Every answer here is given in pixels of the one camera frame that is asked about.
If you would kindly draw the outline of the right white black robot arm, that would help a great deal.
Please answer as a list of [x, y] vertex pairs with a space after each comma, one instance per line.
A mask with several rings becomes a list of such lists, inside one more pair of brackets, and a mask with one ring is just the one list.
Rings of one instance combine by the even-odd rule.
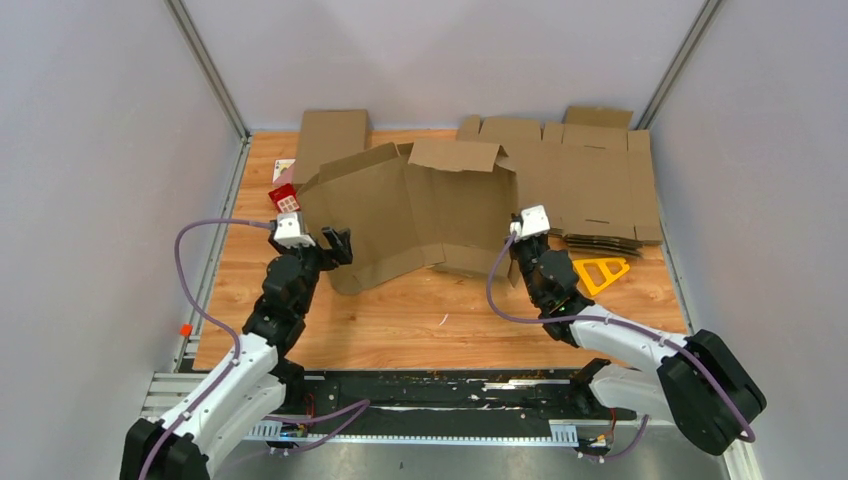
[[626, 409], [673, 423], [695, 447], [723, 454], [753, 443], [753, 421], [767, 399], [726, 342], [700, 329], [683, 335], [615, 314], [583, 295], [569, 254], [546, 236], [511, 234], [501, 258], [512, 282], [522, 282], [539, 324], [555, 341], [609, 355], [582, 370], [571, 403], [584, 417]]

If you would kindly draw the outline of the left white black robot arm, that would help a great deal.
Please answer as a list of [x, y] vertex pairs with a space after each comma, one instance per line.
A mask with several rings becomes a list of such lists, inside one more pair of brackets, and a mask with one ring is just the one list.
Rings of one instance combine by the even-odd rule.
[[130, 427], [120, 478], [211, 479], [267, 415], [304, 405], [304, 369], [286, 355], [305, 329], [322, 272], [352, 264], [351, 233], [324, 227], [321, 246], [295, 214], [265, 226], [277, 255], [241, 333], [231, 335], [232, 349], [176, 406]]

